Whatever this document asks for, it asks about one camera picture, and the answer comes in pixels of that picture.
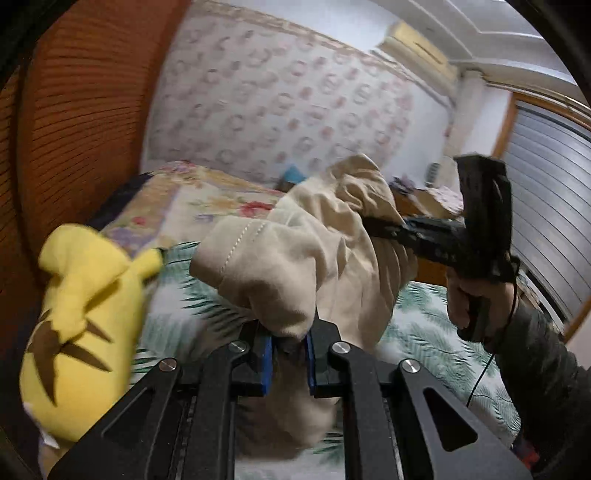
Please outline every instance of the metal screw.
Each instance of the metal screw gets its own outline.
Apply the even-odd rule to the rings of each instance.
[[[158,363],[158,368],[163,372],[171,372],[176,370],[177,361],[174,358],[165,358]]]
[[[230,345],[228,345],[228,348],[233,353],[244,353],[246,352],[247,346],[244,342],[236,340],[235,342],[230,343]]]
[[[334,353],[349,353],[351,346],[347,342],[336,342],[333,343],[332,349]]]
[[[410,374],[415,374],[421,369],[421,364],[413,358],[402,361],[402,368]]]

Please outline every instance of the patterned wallpaper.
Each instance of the patterned wallpaper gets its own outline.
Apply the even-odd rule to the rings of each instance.
[[[189,9],[152,104],[148,162],[274,186],[354,153],[391,161],[413,96],[402,71],[312,30],[217,2]]]

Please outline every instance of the yellow plush toy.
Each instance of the yellow plush toy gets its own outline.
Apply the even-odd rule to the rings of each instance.
[[[92,228],[69,224],[47,238],[39,266],[52,278],[22,362],[22,401],[47,433],[75,442],[127,389],[143,281],[162,256],[149,249],[132,261]]]

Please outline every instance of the ceiling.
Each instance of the ceiling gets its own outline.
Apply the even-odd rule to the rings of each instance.
[[[586,103],[554,50],[504,0],[374,0],[454,64],[497,82],[554,90]]]

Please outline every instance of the metal shutter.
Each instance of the metal shutter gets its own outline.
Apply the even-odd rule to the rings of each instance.
[[[504,155],[513,191],[513,249],[567,319],[591,294],[591,132],[517,103]]]

